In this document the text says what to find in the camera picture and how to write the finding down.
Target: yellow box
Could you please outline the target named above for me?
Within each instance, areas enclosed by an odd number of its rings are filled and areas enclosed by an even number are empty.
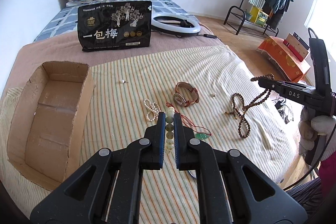
[[[264,13],[261,9],[255,6],[252,7],[250,14],[252,15],[250,22],[257,24],[261,27],[265,25],[268,19],[268,14]]]

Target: pearl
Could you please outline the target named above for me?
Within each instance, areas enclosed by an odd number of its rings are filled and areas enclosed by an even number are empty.
[[[155,102],[152,103],[148,98],[144,99],[143,101],[145,108],[148,109],[147,115],[146,115],[146,119],[150,122],[157,120],[158,116],[159,116],[159,112],[161,112],[160,106],[158,104],[156,104]]]

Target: striped bedsheet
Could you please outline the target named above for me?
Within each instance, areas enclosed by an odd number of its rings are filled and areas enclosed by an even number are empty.
[[[195,85],[200,101],[176,107],[197,125],[211,130],[206,141],[222,151],[240,150],[273,181],[279,182],[292,162],[296,146],[283,130],[283,121],[271,101],[251,108],[246,115],[251,134],[238,135],[238,120],[230,110],[234,92],[251,101],[260,93],[252,74],[227,46],[195,47],[117,60],[91,68],[95,88],[84,128],[81,164],[97,150],[125,148],[154,124],[145,119],[143,100],[149,98],[166,111],[179,81]],[[22,177],[6,160],[6,140],[21,89],[9,89],[0,113],[1,176],[10,196],[29,215],[48,191]],[[140,223],[199,223],[196,181],[176,169],[174,154],[165,154],[163,169],[144,171]]]

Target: white glove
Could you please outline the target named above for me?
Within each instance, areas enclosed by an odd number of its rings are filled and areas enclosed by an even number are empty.
[[[304,107],[301,112],[301,121],[299,123],[299,131],[301,135],[299,145],[299,155],[305,154],[307,150],[314,148],[314,141],[317,135],[327,135],[326,141],[330,138],[330,134],[335,126],[336,120],[330,116],[317,116],[309,122],[308,111]],[[334,133],[327,149],[325,150],[321,160],[326,160],[336,151],[336,132]]]

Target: bead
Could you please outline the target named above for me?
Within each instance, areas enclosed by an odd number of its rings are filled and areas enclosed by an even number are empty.
[[[167,132],[166,137],[167,139],[172,139],[174,138],[174,134],[172,132]]]
[[[166,145],[166,149],[168,149],[168,150],[173,150],[173,149],[174,149],[174,146],[171,145],[171,144],[168,144],[168,145]]]
[[[253,81],[258,81],[262,78],[274,80],[274,75],[271,74],[271,73],[268,73],[268,74],[263,75],[263,76],[253,77],[253,78],[251,78],[251,81],[252,82]],[[261,97],[263,97],[265,94],[266,94],[265,98],[263,98],[262,100],[257,102],[257,100],[261,99]],[[231,97],[232,112],[227,112],[226,111],[225,114],[232,114],[236,120],[237,120],[237,116],[240,118],[239,125],[238,125],[238,133],[239,133],[239,136],[241,138],[243,138],[243,139],[247,138],[250,135],[250,131],[251,131],[251,127],[250,127],[248,121],[245,118],[245,114],[246,114],[247,110],[250,109],[253,106],[261,105],[263,102],[265,102],[265,100],[267,100],[267,98],[270,96],[270,94],[271,94],[271,90],[265,89],[262,93],[260,93],[257,97],[255,97],[250,102],[249,105],[246,105],[246,106],[245,106],[244,98],[240,93],[236,92],[232,95],[232,97]],[[243,114],[241,114],[236,107],[235,97],[238,97],[241,100],[241,103],[242,103],[241,109],[243,110]],[[241,134],[241,126],[242,126],[243,122],[246,124],[246,127],[247,127],[247,133],[245,135]]]
[[[167,123],[172,123],[174,121],[173,117],[166,117],[166,122]]]
[[[166,125],[166,130],[168,132],[172,132],[174,130],[174,126],[171,123],[169,123],[169,124]]]
[[[166,139],[166,144],[173,145],[174,144],[174,140],[172,140],[172,139]]]
[[[174,117],[174,114],[175,114],[175,109],[174,109],[174,107],[168,107],[168,110],[167,110],[167,116],[168,117]]]
[[[143,101],[145,108],[148,109],[146,119],[150,122],[157,120],[159,116],[159,112],[161,112],[161,109],[156,103],[152,103],[148,98],[144,99]]]

